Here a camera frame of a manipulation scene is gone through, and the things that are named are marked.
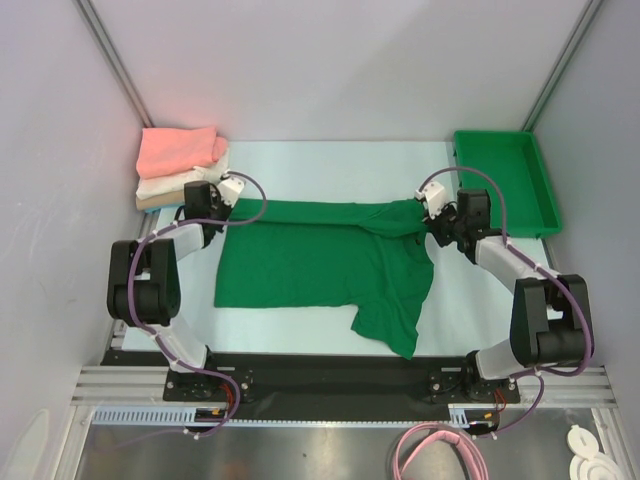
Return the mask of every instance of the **white towel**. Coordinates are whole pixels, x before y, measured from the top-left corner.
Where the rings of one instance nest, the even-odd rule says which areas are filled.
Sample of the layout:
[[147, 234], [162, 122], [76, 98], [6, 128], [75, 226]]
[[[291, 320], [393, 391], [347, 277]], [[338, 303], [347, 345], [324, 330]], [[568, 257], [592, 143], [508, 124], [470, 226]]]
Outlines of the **white towel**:
[[136, 196], [140, 200], [146, 200], [163, 193], [177, 192], [182, 190], [185, 183], [196, 180], [206, 180], [217, 184], [220, 182], [220, 176], [227, 170], [229, 170], [229, 149], [210, 167], [193, 167], [188, 172], [167, 175], [166, 177], [141, 178]]

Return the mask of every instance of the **white wall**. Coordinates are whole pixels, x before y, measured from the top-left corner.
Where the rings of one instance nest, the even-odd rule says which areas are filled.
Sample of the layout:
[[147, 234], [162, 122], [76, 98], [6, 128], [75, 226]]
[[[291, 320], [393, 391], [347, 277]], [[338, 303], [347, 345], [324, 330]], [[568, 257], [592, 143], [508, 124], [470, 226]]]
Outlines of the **white wall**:
[[640, 2], [607, 2], [536, 129], [565, 229], [560, 267], [587, 279], [597, 360], [640, 449]]
[[519, 129], [586, 0], [95, 0], [159, 126], [234, 140]]
[[69, 0], [2, 2], [0, 112], [1, 471], [41, 408], [50, 462], [104, 346], [110, 244], [140, 224], [140, 126]]

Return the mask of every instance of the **green cloth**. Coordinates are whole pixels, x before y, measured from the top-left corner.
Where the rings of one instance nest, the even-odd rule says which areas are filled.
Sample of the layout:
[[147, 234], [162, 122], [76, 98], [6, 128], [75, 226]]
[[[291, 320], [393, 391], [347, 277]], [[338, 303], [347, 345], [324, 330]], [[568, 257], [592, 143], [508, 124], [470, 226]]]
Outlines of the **green cloth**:
[[[231, 218], [250, 218], [259, 207], [243, 199]], [[422, 215], [415, 200], [270, 201], [260, 221], [228, 229], [215, 306], [357, 305], [352, 330], [411, 358], [433, 280]]]

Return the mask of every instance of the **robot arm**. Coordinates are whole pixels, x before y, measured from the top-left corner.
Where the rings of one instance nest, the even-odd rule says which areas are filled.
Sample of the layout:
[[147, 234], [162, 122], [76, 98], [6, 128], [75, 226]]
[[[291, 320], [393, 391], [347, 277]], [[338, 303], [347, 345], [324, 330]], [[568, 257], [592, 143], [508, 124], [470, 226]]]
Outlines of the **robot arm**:
[[[505, 243], [501, 230], [490, 227], [491, 201], [486, 190], [459, 190], [457, 202], [451, 202], [441, 184], [430, 182], [416, 192], [416, 199], [423, 203], [424, 222], [440, 247], [456, 242], [469, 261], [494, 275], [514, 295], [509, 338], [467, 356], [472, 383], [583, 358], [585, 332], [569, 301], [554, 282], [523, 260], [523, 254], [514, 253], [517, 250], [508, 239]], [[545, 272], [571, 292], [590, 327], [584, 279], [550, 269]], [[551, 311], [560, 318], [550, 319]], [[587, 334], [592, 335], [591, 328]]]
[[[243, 188], [244, 182], [234, 177], [223, 177], [217, 186], [206, 181], [187, 183], [184, 186], [185, 220], [227, 220]], [[153, 240], [143, 251], [134, 282], [140, 320], [152, 325], [178, 358], [199, 368], [205, 365], [208, 349], [180, 314], [178, 262], [208, 246], [222, 228], [219, 225], [185, 225]], [[109, 269], [109, 314], [115, 319], [123, 319], [130, 327], [136, 325], [129, 313], [127, 280], [138, 245], [137, 240], [115, 242]], [[171, 365], [171, 368], [177, 372], [187, 371], [179, 365]]]

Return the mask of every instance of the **metal floor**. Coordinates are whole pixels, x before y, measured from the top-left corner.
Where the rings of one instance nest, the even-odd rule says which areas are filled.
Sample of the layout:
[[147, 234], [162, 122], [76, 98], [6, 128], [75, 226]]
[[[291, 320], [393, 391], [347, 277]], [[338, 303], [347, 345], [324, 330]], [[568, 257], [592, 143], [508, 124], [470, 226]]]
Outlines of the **metal floor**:
[[[573, 455], [565, 437], [573, 424], [598, 435], [589, 409], [539, 409], [498, 440], [478, 440], [491, 478], [566, 480]], [[230, 426], [197, 442], [168, 434], [112, 449], [151, 431], [91, 427], [76, 480], [387, 480], [391, 450], [405, 429]], [[454, 451], [436, 444], [421, 452], [405, 478], [466, 477]]]

